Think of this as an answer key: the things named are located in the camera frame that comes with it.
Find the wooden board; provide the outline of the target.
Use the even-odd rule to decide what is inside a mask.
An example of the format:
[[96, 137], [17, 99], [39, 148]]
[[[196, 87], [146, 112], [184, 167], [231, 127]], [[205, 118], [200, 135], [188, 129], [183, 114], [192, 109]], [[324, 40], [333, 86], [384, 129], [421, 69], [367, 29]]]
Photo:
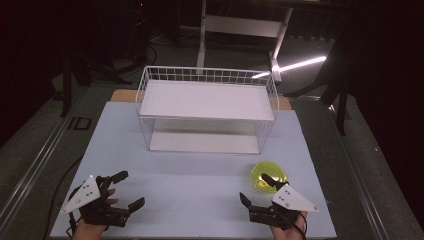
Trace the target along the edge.
[[[134, 102], [136, 100], [137, 91], [130, 89], [117, 89], [111, 96], [112, 102]], [[290, 101], [282, 96], [278, 96], [274, 99], [279, 104], [279, 110], [291, 110], [292, 105]]]

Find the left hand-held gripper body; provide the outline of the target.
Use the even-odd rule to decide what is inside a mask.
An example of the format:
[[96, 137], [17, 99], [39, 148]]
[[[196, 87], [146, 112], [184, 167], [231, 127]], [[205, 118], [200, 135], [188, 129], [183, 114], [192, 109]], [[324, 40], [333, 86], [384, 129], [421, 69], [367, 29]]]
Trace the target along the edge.
[[71, 215], [74, 210], [88, 224], [124, 227], [130, 215], [127, 209], [114, 208], [107, 203], [111, 176], [90, 176], [75, 188], [60, 215]]

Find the metal floor rail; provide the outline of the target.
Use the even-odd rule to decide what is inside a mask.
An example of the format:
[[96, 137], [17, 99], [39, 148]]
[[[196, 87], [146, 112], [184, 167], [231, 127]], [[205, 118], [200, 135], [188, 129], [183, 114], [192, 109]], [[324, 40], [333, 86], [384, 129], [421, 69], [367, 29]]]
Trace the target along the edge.
[[344, 154], [347, 158], [348, 171], [350, 173], [355, 192], [358, 195], [359, 201], [362, 205], [367, 222], [371, 227], [375, 240], [388, 240], [387, 232], [382, 224], [380, 215], [374, 201], [368, 191], [365, 181], [356, 165], [355, 159], [349, 149], [348, 143], [341, 135], [338, 127], [335, 126], [336, 135], [341, 143]]
[[88, 90], [76, 89], [63, 117], [62, 103], [49, 101], [0, 149], [0, 235], [13, 222]]

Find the person's left hand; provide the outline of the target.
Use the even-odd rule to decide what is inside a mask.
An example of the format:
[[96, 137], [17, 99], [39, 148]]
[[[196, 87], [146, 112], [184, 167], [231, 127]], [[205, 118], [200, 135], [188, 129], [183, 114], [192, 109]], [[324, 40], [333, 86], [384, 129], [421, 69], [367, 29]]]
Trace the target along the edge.
[[81, 218], [77, 222], [71, 240], [101, 240], [102, 234], [107, 228], [107, 225], [88, 224]]

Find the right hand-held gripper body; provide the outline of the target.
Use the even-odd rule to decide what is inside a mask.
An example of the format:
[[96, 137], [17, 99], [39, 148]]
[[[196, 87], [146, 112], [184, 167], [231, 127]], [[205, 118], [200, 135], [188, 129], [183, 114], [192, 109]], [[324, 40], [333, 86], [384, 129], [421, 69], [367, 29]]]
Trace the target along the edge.
[[303, 195], [293, 189], [289, 184], [284, 184], [272, 196], [269, 207], [254, 206], [248, 201], [249, 220], [282, 230], [294, 227], [301, 212], [318, 212], [319, 208]]

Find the person's right hand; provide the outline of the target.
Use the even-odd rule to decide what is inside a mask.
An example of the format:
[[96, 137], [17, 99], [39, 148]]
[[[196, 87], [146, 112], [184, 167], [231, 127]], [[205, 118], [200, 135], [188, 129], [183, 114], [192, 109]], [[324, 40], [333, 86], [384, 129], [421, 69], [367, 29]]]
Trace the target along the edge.
[[295, 226], [282, 230], [281, 228], [271, 226], [270, 230], [274, 240], [305, 240], [306, 218], [308, 213], [302, 211], [294, 222]]

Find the yellow-green plastic bowl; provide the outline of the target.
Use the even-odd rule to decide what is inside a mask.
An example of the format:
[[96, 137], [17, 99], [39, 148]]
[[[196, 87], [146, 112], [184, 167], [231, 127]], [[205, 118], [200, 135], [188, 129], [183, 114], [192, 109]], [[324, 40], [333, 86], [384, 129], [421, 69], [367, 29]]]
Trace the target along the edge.
[[275, 193], [275, 192], [267, 192], [263, 189], [263, 181], [261, 179], [261, 175], [265, 173], [274, 178], [283, 177], [287, 175], [282, 170], [282, 168], [271, 161], [259, 161], [257, 162], [250, 172], [250, 178], [253, 182], [253, 185], [258, 189], [266, 193]]

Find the white metal stand frame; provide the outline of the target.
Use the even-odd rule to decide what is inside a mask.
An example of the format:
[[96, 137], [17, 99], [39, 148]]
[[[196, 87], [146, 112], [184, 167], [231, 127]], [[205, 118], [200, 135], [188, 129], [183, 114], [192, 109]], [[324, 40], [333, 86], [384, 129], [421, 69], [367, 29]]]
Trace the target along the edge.
[[206, 33], [217, 32], [226, 34], [249, 35], [256, 37], [268, 37], [276, 40], [273, 51], [269, 52], [270, 72], [276, 83], [281, 83], [278, 54], [287, 31], [293, 9], [288, 8], [281, 22], [268, 20], [254, 20], [227, 16], [215, 16], [207, 14], [207, 0], [202, 0], [200, 18], [200, 45], [197, 56], [198, 68], [204, 67], [206, 54]]

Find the black stand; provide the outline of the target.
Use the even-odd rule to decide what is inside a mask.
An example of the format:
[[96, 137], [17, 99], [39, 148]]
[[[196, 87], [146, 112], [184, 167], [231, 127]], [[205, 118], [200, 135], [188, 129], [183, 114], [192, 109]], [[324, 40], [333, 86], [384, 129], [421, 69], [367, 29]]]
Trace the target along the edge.
[[63, 77], [62, 77], [62, 113], [66, 116], [72, 106], [72, 77], [82, 86], [89, 86], [92, 82], [90, 70], [100, 73], [106, 79], [118, 84], [129, 84], [129, 81], [120, 77], [120, 74], [135, 70], [137, 62], [119, 69], [108, 69], [96, 63], [93, 59], [79, 51], [65, 52], [62, 56]]
[[304, 93], [310, 92], [321, 86], [326, 86], [319, 101], [322, 105], [329, 107], [338, 98], [338, 109], [336, 112], [336, 127], [342, 136], [345, 136], [344, 120], [347, 105], [347, 87], [343, 77], [351, 60], [351, 51], [348, 41], [339, 35], [327, 55], [314, 82], [294, 92], [288, 93], [287, 97], [297, 98]]

